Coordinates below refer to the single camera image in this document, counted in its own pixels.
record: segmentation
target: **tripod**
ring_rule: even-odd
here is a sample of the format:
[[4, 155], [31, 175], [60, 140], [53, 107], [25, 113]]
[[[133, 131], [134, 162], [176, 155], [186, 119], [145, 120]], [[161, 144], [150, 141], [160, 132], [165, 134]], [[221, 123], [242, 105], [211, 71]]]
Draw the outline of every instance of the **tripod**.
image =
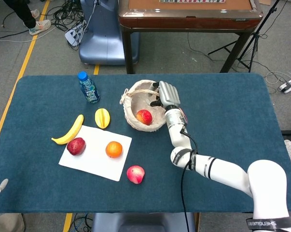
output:
[[[273, 6], [271, 7], [271, 9], [269, 10], [269, 12], [267, 13], [267, 15], [265, 16], [264, 20], [262, 21], [262, 23], [260, 24], [260, 26], [258, 27], [258, 29], [252, 33], [252, 39], [249, 41], [249, 43], [247, 44], [247, 46], [245, 47], [244, 51], [242, 52], [242, 54], [240, 55], [239, 58], [237, 58], [237, 60], [242, 64], [244, 65], [247, 69], [248, 69], [248, 72], [251, 71], [251, 67], [252, 67], [252, 62], [253, 62], [253, 58], [256, 54], [256, 52], [258, 52], [258, 41], [259, 41], [259, 35], [260, 35], [260, 31], [262, 29], [262, 27], [264, 26], [264, 24], [266, 23], [266, 21], [268, 20], [268, 18], [270, 17], [270, 15], [272, 13], [274, 13], [276, 10], [277, 10], [277, 4], [278, 4], [279, 0], [276, 0], [275, 3], [273, 4]], [[252, 42], [254, 42], [253, 44], [253, 48], [252, 48], [252, 54], [251, 54], [251, 58], [250, 58], [250, 63], [249, 65], [245, 64], [243, 61], [242, 61], [242, 58], [244, 57], [245, 53], [247, 52], [247, 50], [249, 49], [250, 45], [252, 44]], [[233, 45], [235, 44], [236, 41], [233, 41], [232, 43], [229, 43], [223, 47], [220, 47], [210, 53], [208, 53], [208, 55], [211, 55], [217, 51], [220, 51], [222, 49], [225, 49], [227, 52], [231, 52], [227, 47], [230, 46], [230, 45]]]

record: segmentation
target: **robotic arm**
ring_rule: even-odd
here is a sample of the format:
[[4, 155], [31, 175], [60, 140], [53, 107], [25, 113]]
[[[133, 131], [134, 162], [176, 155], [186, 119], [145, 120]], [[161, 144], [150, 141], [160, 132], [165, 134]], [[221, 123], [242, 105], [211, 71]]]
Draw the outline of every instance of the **robotic arm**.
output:
[[252, 197], [253, 218], [247, 220], [250, 230], [291, 232], [291, 218], [286, 204], [287, 178], [282, 167], [269, 160], [258, 160], [249, 166], [246, 173], [234, 163], [197, 154], [197, 150], [191, 147], [192, 138], [187, 133], [185, 115], [179, 108], [177, 89], [163, 81], [154, 83], [152, 90], [155, 89], [159, 91], [159, 98], [151, 102], [151, 106], [166, 109], [166, 124], [175, 147], [170, 156], [172, 163], [184, 168], [190, 162], [188, 169]]

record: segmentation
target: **blue bottle cap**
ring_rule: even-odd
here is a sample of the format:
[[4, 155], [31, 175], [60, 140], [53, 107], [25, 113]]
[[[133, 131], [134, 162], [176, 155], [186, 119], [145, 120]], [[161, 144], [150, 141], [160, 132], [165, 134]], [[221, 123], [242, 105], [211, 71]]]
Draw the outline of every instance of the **blue bottle cap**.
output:
[[87, 78], [88, 78], [87, 73], [84, 72], [84, 71], [79, 72], [79, 74], [78, 74], [78, 78], [79, 78], [80, 81], [86, 81]]

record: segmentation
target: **gray carpet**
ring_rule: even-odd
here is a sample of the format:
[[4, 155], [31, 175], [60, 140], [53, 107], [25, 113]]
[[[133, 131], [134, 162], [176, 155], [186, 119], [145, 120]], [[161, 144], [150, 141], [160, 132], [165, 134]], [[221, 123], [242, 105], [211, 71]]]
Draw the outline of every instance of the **gray carpet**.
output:
[[[49, 9], [61, 5], [63, 0], [50, 2]], [[285, 1], [278, 4], [278, 12]], [[32, 0], [31, 9], [42, 11], [44, 2]], [[266, 13], [268, 6], [263, 6]], [[24, 30], [22, 22], [11, 15], [6, 19], [6, 28], [2, 28], [3, 18], [12, 10], [0, 0], [0, 36]], [[270, 17], [264, 28], [268, 28], [277, 12]], [[276, 20], [267, 33], [268, 38], [259, 41], [259, 51], [255, 61], [261, 62], [272, 71], [291, 72], [291, 2]], [[234, 39], [233, 34], [190, 33], [192, 48], [208, 53]], [[28, 33], [10, 37], [13, 40], [29, 40]], [[29, 43], [0, 42], [0, 117], [10, 96], [15, 79], [20, 71]], [[220, 51], [211, 56], [213, 59], [226, 59], [227, 52]], [[193, 52], [187, 44], [186, 33], [143, 33], [141, 35], [140, 60], [135, 66], [138, 73], [214, 73], [219, 72], [223, 62], [211, 62], [202, 54]], [[38, 74], [77, 74], [85, 70], [92, 73], [94, 66], [80, 62], [78, 52], [72, 51], [64, 40], [64, 33], [53, 30], [47, 36], [36, 41], [33, 53], [28, 62], [25, 75]], [[266, 75], [268, 70], [254, 63], [253, 72]], [[100, 74], [125, 73], [124, 66], [102, 66]], [[270, 85], [276, 89], [279, 84]], [[291, 130], [291, 93], [271, 94], [279, 125], [282, 130]], [[247, 232], [246, 214], [203, 213], [201, 214], [201, 232]], [[65, 214], [28, 214], [25, 215], [27, 232], [59, 232], [63, 230]]]

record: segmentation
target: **orange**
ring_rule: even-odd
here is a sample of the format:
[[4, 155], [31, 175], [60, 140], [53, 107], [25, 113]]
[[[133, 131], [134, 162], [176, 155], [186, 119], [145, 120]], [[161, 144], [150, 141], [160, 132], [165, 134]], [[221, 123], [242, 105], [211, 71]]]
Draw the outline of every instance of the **orange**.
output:
[[117, 158], [122, 154], [123, 147], [120, 143], [116, 141], [109, 142], [106, 147], [106, 153], [111, 158]]

